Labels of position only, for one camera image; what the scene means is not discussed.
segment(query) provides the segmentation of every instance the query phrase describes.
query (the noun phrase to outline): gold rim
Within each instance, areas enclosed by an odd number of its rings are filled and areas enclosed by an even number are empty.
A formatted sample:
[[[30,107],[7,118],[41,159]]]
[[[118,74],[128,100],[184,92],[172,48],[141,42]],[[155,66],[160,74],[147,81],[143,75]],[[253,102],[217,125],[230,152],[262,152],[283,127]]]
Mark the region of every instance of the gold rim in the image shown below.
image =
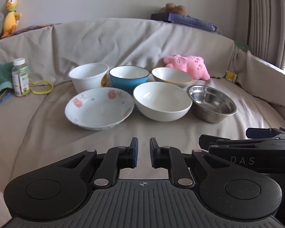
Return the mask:
[[[168,82],[168,83],[171,83],[171,84],[188,84],[188,83],[191,83],[192,81],[194,81],[194,79],[193,78],[191,78],[191,81],[188,81],[188,82],[173,82],[173,81],[166,81],[166,80],[163,80],[163,79],[161,79],[161,78],[158,78],[158,77],[156,77],[157,79],[159,79],[159,80],[162,80],[162,81],[165,81],[165,82]]]

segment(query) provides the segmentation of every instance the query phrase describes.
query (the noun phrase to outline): curtain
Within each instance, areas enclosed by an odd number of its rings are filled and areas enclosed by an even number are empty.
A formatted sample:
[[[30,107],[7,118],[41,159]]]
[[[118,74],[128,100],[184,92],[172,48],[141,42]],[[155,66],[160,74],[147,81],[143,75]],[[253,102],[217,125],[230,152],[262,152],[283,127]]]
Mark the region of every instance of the curtain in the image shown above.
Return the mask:
[[[238,0],[236,40],[281,69],[285,66],[285,0]]]

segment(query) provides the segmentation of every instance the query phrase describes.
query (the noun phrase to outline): yellow string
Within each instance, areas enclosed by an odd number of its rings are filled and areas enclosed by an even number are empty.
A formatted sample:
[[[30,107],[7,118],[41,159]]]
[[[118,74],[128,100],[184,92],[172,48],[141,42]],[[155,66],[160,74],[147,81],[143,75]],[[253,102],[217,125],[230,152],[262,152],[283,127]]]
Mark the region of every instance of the yellow string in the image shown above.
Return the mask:
[[[52,82],[50,82],[48,80],[41,80],[41,81],[30,82],[29,85],[36,85],[36,84],[39,84],[40,82],[46,82],[51,88],[49,90],[46,90],[46,91],[43,91],[43,92],[37,92],[37,91],[32,90],[32,87],[30,87],[30,90],[31,90],[31,92],[33,94],[36,94],[36,95],[49,94],[53,90],[54,85],[53,85]]]
[[[47,83],[51,88],[50,88],[49,90],[46,90],[46,91],[37,92],[37,91],[32,90],[32,88],[30,87],[30,90],[31,90],[31,92],[32,92],[33,94],[36,94],[36,95],[48,94],[48,93],[50,93],[50,92],[53,90],[54,85],[53,85],[52,82],[50,82],[50,81],[48,81],[48,80],[41,80],[41,81],[30,82],[29,85],[36,85],[36,84],[39,84],[40,82],[45,82],[45,83]],[[6,91],[4,91],[4,92],[1,94],[0,100],[1,100],[1,98],[5,95],[5,93],[6,93]]]

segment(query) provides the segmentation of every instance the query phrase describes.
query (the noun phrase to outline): beige fabric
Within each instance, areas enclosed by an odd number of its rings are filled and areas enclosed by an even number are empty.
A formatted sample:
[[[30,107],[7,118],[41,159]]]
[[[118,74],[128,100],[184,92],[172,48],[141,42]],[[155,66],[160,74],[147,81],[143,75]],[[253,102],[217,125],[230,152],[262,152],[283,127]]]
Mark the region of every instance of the beige fabric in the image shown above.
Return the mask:
[[[151,70],[163,66],[163,57],[175,54],[203,57],[210,75],[217,78],[224,76],[228,68],[234,69],[247,91],[285,106],[285,94],[276,94],[278,89],[272,92],[266,86],[251,85],[271,84],[274,75],[285,83],[285,76],[238,51],[232,40],[190,27],[148,20],[105,19],[54,25],[13,36],[0,40],[0,62],[25,57],[31,80],[48,79],[56,87],[48,96],[11,97],[0,105],[0,192],[21,174],[88,148],[105,153],[113,146],[127,146],[133,136],[139,139],[138,167],[122,170],[120,177],[166,178],[166,170],[151,168],[150,137],[156,137],[161,146],[169,144],[190,153],[198,148],[201,134],[244,139],[248,127],[285,126],[284,119],[267,102],[225,79],[195,81],[217,88],[235,101],[237,113],[218,124],[203,122],[192,111],[177,121],[157,122],[144,117],[136,108],[124,122],[106,131],[85,130],[66,119],[65,105],[76,94],[67,78],[73,67],[103,62],[110,67],[131,64]],[[0,207],[4,207],[2,195]],[[1,225],[9,217],[6,209],[0,209]]]

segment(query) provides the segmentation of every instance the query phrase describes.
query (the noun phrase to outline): blue bowl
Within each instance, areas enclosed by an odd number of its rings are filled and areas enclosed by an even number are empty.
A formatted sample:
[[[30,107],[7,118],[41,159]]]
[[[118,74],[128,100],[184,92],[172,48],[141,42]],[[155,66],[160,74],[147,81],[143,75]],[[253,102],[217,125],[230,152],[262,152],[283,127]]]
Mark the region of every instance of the blue bowl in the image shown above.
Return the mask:
[[[109,72],[113,87],[124,90],[130,94],[140,84],[146,83],[149,71],[137,66],[119,66]]]

